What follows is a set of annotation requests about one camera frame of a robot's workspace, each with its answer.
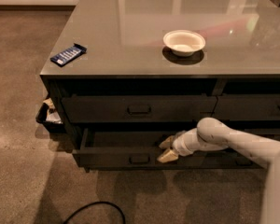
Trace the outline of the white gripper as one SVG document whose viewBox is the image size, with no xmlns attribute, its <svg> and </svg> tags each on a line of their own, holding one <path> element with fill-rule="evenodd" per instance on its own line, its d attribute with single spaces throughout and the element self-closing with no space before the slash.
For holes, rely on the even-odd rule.
<svg viewBox="0 0 280 224">
<path fill-rule="evenodd" d="M 176 136 L 169 136 L 159 144 L 159 148 L 165 149 L 157 158 L 160 163 L 176 161 L 179 156 L 192 155 L 199 149 L 199 141 L 196 130 L 184 131 Z"/>
</svg>

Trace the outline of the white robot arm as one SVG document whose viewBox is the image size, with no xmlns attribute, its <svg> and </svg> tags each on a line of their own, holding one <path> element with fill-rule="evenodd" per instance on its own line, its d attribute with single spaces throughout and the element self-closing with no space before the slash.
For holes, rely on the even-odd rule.
<svg viewBox="0 0 280 224">
<path fill-rule="evenodd" d="M 259 224 L 280 224 L 280 141 L 234 130 L 214 118 L 203 118 L 196 128 L 162 141 L 162 154 L 157 161 L 166 163 L 196 151 L 228 147 L 268 170 Z"/>
</svg>

